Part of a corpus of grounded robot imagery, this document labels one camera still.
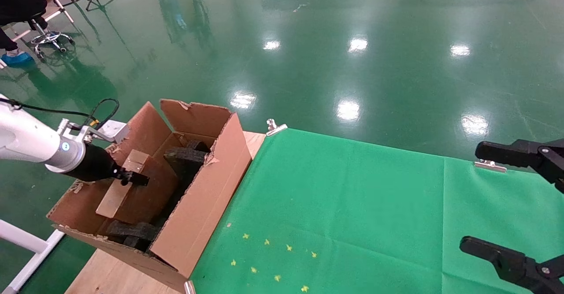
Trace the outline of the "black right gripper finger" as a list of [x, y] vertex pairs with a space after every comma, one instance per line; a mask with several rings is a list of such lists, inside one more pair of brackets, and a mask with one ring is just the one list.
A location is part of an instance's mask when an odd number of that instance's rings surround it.
[[532, 168], [548, 183], [564, 193], [564, 140], [535, 142], [516, 140], [510, 145], [482, 141], [475, 157], [514, 167]]
[[561, 281], [564, 276], [563, 255], [539, 263], [522, 252], [471, 236], [461, 239], [460, 250], [488, 261], [501, 280], [534, 294], [562, 294], [564, 292], [564, 285]]

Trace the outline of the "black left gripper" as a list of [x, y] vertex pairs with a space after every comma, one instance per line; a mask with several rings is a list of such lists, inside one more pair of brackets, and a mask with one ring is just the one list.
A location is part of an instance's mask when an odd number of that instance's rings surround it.
[[119, 180], [122, 186], [128, 184], [147, 186], [150, 180], [143, 174], [121, 169], [121, 166], [109, 152], [96, 145], [86, 145], [82, 161], [73, 170], [66, 172], [65, 175], [84, 182], [115, 178]]

